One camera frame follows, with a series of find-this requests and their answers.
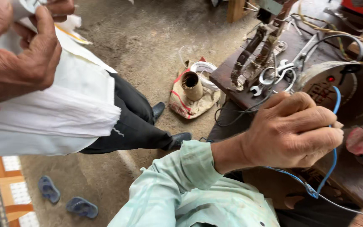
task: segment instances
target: dirty floor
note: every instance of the dirty floor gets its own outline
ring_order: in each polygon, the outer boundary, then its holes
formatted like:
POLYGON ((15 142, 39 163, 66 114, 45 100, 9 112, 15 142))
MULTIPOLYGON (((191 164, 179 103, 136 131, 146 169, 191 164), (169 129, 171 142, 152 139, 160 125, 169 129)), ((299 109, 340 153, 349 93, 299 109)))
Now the dirty floor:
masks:
MULTIPOLYGON (((258 23, 248 15, 237 23, 226 22, 227 2, 213 8, 210 0, 78 0, 76 14, 83 19, 79 33, 93 45, 94 54, 137 87, 153 106, 169 100, 172 81, 183 58, 204 56, 219 65, 242 43, 258 23)), ((157 127, 176 134, 191 132, 194 139, 207 137, 214 125, 216 106, 197 119, 187 120, 169 108, 157 127)), ((163 151, 138 149, 104 155, 23 156, 23 173, 42 227, 105 227, 128 200, 128 188, 138 169, 148 167, 163 151), (37 181, 49 175, 61 191, 52 205, 41 198, 37 181), (65 211, 65 203, 81 196, 99 207, 94 220, 65 211)))

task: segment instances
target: flip-flop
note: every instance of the flip-flop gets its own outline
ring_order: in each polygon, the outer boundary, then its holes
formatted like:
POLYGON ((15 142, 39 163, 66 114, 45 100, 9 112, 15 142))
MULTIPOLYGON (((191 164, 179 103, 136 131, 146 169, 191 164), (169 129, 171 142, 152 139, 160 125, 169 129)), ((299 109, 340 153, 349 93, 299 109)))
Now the flip-flop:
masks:
POLYGON ((65 208, 69 212, 76 213, 79 216, 86 216, 91 219, 95 218, 99 213, 98 207, 95 204, 78 196, 69 200, 65 205, 65 208))
POLYGON ((54 186, 53 180, 49 176, 42 176, 38 182, 38 187, 43 197, 49 199, 52 203, 60 200, 61 193, 54 186))

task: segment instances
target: metal cylinder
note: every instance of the metal cylinder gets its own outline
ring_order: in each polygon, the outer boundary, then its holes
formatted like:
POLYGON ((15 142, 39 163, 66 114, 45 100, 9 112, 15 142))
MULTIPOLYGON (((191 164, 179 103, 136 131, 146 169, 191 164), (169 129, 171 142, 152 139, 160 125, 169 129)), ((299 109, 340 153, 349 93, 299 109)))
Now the metal cylinder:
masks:
POLYGON ((191 101, 198 101, 201 99, 203 96, 203 85, 195 72, 185 72, 180 79, 182 84, 181 87, 191 101))
POLYGON ((328 61, 312 65, 296 80, 293 90, 308 93, 318 106, 333 109, 336 93, 341 92, 338 121, 345 128, 363 125, 363 64, 328 61))

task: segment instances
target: red light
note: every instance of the red light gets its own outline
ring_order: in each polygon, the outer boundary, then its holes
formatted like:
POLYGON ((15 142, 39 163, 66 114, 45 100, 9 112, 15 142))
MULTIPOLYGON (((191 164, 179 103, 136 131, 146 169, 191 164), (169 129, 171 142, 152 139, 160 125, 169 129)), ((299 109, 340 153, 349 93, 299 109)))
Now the red light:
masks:
POLYGON ((329 77, 327 77, 327 82, 334 82, 335 81, 335 78, 334 78, 334 76, 329 76, 329 77))

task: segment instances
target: white wire coil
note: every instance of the white wire coil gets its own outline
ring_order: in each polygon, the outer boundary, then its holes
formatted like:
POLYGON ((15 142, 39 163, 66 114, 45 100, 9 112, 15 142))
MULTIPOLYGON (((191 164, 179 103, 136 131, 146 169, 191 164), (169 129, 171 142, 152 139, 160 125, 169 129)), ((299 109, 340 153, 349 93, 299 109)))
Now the white wire coil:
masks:
MULTIPOLYGON (((217 69, 217 67, 214 64, 211 64, 211 63, 205 62, 205 61, 198 61, 190 67, 190 71, 195 72, 195 73, 200 72, 200 71, 206 71, 206 72, 212 73, 216 69, 217 69)), ((207 80, 205 77, 203 77, 200 74, 198 74, 198 76, 204 87, 206 87, 210 90, 219 90, 219 88, 213 82, 207 80)))

